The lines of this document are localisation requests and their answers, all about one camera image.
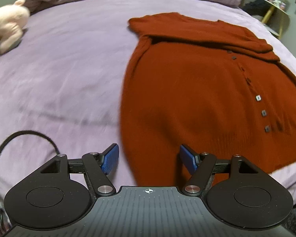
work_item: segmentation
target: gray ribbed plate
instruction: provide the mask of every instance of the gray ribbed plate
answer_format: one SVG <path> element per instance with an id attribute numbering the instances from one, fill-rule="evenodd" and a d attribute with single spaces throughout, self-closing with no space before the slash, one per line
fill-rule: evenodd
<path id="1" fill-rule="evenodd" d="M 99 198 L 91 211 L 72 225 L 47 231 L 16 226 L 6 236 L 294 237 L 281 226 L 264 231 L 232 228 L 213 217 L 201 199 L 184 196 L 175 187 L 122 187 L 114 196 Z"/>

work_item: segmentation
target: sweater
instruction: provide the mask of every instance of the sweater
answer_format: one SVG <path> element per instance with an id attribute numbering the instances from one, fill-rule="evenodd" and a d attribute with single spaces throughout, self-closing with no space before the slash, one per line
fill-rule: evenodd
<path id="1" fill-rule="evenodd" d="M 120 131 L 140 186 L 182 186 L 187 144 L 267 173 L 296 161 L 296 77 L 247 28 L 162 13 L 129 20 Z"/>

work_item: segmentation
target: plush toy ear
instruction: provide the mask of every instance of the plush toy ear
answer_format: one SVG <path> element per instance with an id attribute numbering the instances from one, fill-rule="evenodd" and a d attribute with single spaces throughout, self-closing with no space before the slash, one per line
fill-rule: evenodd
<path id="1" fill-rule="evenodd" d="M 25 0 L 17 0 L 14 5 L 22 6 L 25 3 Z"/>

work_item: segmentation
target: plush toy head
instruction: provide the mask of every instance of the plush toy head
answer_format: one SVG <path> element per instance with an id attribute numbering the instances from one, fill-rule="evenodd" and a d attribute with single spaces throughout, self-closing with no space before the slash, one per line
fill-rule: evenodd
<path id="1" fill-rule="evenodd" d="M 23 35 L 23 27 L 30 17 L 29 10 L 22 6 L 25 0 L 0 7 L 0 54 L 16 47 Z"/>

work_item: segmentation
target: blue gripper pad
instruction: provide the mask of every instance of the blue gripper pad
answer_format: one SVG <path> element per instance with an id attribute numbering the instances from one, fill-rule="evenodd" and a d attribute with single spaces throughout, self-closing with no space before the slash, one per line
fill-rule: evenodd
<path id="1" fill-rule="evenodd" d="M 112 169 L 116 166 L 119 156 L 119 149 L 117 144 L 111 145 L 109 151 L 104 151 L 104 159 L 101 169 L 104 174 L 108 175 Z"/>
<path id="2" fill-rule="evenodd" d="M 183 145 L 180 146 L 180 159 L 190 175 L 193 175 L 197 170 L 195 156 L 191 154 Z"/>

